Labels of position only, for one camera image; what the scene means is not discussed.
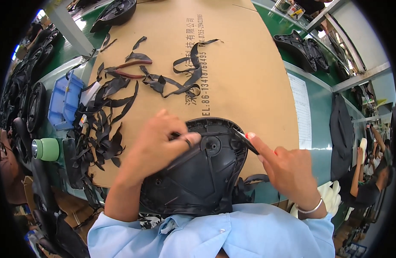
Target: green thermos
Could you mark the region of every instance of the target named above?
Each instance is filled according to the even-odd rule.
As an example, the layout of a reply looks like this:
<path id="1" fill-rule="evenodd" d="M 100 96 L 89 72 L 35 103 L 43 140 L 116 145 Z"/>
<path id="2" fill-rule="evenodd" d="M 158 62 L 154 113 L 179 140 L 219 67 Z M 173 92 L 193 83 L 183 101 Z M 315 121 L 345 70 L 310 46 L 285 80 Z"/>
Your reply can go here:
<path id="1" fill-rule="evenodd" d="M 59 143 L 55 138 L 34 139 L 32 156 L 43 161 L 56 161 L 59 157 Z"/>

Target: white label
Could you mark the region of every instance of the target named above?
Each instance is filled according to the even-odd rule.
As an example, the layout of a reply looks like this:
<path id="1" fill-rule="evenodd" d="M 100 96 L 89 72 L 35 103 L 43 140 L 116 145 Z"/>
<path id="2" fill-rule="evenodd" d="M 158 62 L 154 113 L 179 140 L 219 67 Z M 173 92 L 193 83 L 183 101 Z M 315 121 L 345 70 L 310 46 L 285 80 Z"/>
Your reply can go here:
<path id="1" fill-rule="evenodd" d="M 300 149 L 311 149 L 311 113 L 305 81 L 287 73 L 294 97 L 295 111 L 298 122 L 298 138 Z"/>

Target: fingernail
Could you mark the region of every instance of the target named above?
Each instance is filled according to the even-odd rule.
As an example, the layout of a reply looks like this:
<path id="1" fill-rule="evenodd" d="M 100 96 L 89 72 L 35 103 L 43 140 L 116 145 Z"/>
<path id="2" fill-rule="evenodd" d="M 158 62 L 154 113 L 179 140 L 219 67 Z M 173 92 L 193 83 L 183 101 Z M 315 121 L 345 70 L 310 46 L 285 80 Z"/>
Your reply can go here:
<path id="1" fill-rule="evenodd" d="M 255 133 L 253 133 L 253 132 L 247 132 L 247 133 L 245 134 L 245 137 L 247 137 L 248 140 L 251 140 L 252 138 L 255 137 Z"/>
<path id="2" fill-rule="evenodd" d="M 257 155 L 257 158 L 261 163 L 264 161 L 264 157 L 261 155 Z"/>

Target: light blue shirt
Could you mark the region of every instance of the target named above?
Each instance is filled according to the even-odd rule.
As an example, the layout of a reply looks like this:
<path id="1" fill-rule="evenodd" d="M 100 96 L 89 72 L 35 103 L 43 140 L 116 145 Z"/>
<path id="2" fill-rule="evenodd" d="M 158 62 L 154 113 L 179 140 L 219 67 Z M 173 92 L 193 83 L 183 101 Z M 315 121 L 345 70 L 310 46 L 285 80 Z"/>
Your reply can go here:
<path id="1" fill-rule="evenodd" d="M 101 213 L 88 232 L 91 258 L 334 258 L 331 215 L 299 220 L 269 204 L 235 204 L 232 213 L 172 215 L 148 230 Z"/>

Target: metal frame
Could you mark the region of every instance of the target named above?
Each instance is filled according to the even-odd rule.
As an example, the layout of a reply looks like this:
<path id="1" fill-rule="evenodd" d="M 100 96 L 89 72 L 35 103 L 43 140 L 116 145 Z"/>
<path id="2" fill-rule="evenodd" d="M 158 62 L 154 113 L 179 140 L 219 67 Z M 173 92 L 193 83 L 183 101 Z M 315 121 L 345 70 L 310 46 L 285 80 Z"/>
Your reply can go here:
<path id="1" fill-rule="evenodd" d="M 334 20 L 334 18 L 329 15 L 325 14 L 325 18 L 327 18 L 327 22 L 329 22 L 334 29 L 337 31 L 338 36 L 340 36 L 341 40 L 346 46 L 346 49 L 350 53 L 351 57 L 353 58 L 355 64 L 357 65 L 357 69 L 360 73 L 365 71 L 364 64 L 361 60 L 360 55 L 356 52 L 354 45 L 351 43 L 350 39 L 348 38 L 347 34 L 345 34 L 344 30 L 338 25 L 338 23 Z"/>
<path id="2" fill-rule="evenodd" d="M 329 6 L 327 6 L 326 8 L 324 8 L 324 10 L 323 10 L 321 13 L 319 13 L 319 14 L 317 15 L 317 17 L 314 18 L 314 20 L 312 20 L 312 21 L 307 25 L 307 27 L 305 27 L 305 29 L 307 30 L 307 32 L 312 32 L 313 29 L 314 29 L 317 25 L 319 25 L 322 21 L 324 21 L 324 19 L 326 18 L 325 15 L 326 15 L 327 13 L 332 13 L 332 12 L 334 12 L 335 10 L 337 10 L 338 8 L 340 8 L 340 7 L 343 5 L 344 2 L 345 2 L 345 0 L 333 0 Z"/>
<path id="3" fill-rule="evenodd" d="M 386 117 L 391 117 L 391 115 L 392 115 L 392 113 L 384 114 L 384 115 L 381 115 L 381 116 L 379 115 L 379 116 L 364 117 L 364 118 L 361 118 L 361 119 L 357 119 L 354 122 L 375 121 L 377 119 L 381 120 L 381 119 L 386 118 Z"/>
<path id="4" fill-rule="evenodd" d="M 315 39 L 319 44 L 321 44 L 322 47 L 326 48 L 330 53 L 332 53 L 335 59 L 337 59 L 338 61 L 340 61 L 343 65 L 346 65 L 345 62 L 344 62 L 344 60 L 341 60 L 341 59 L 337 56 L 337 54 L 334 53 L 334 51 L 331 50 L 331 48 L 329 48 L 329 46 L 327 46 L 326 44 L 322 43 L 322 41 L 321 41 L 321 39 L 320 39 L 319 37 L 317 37 L 317 36 L 314 35 L 314 34 L 311 34 L 311 33 L 307 32 L 307 31 L 305 30 L 305 26 L 303 26 L 303 25 L 300 24 L 299 22 L 295 21 L 295 20 L 294 20 L 293 18 L 291 18 L 289 15 L 286 15 L 286 14 L 284 14 L 284 13 L 282 13 L 282 12 L 280 12 L 280 11 L 277 11 L 277 10 L 275 10 L 275 9 L 273 9 L 273 8 L 269 8 L 268 6 L 262 5 L 262 4 L 260 4 L 260 3 L 257 3 L 257 2 L 255 2 L 255 1 L 253 1 L 253 0 L 252 0 L 251 2 L 252 2 L 252 4 L 254 4 L 254 5 L 257 5 L 257 6 L 259 6 L 259 7 L 262 7 L 262 8 L 264 8 L 264 9 L 267 9 L 268 11 L 273 12 L 273 13 L 275 13 L 275 14 L 281 16 L 282 18 L 286 19 L 287 21 L 291 22 L 292 24 L 297 25 L 297 26 L 300 27 L 302 30 L 304 30 L 306 33 L 308 33 L 313 39 Z"/>
<path id="5" fill-rule="evenodd" d="M 334 87 L 332 87 L 332 90 L 333 92 L 348 90 L 368 80 L 373 80 L 376 77 L 384 75 L 390 71 L 391 71 L 390 63 L 386 62 L 380 66 L 376 66 L 373 69 L 367 70 L 362 74 L 357 74 L 356 76 L 335 85 Z"/>
<path id="6" fill-rule="evenodd" d="M 332 88 L 330 85 L 326 84 L 325 82 L 323 82 L 322 80 L 318 79 L 317 77 L 315 77 L 314 75 L 307 73 L 306 71 L 304 71 L 303 69 L 299 68 L 298 66 L 295 66 L 293 64 L 288 63 L 287 61 L 283 61 L 284 62 L 284 67 L 285 69 L 289 70 L 289 71 L 293 71 L 299 75 L 304 76 L 305 78 L 315 82 L 316 84 L 318 84 L 319 86 L 323 87 L 324 89 L 332 92 Z"/>
<path id="7" fill-rule="evenodd" d="M 67 5 L 69 5 L 69 2 L 66 0 L 58 5 L 50 3 L 45 8 L 45 13 L 80 55 L 91 56 L 94 46 L 82 33 L 69 14 L 66 9 Z"/>

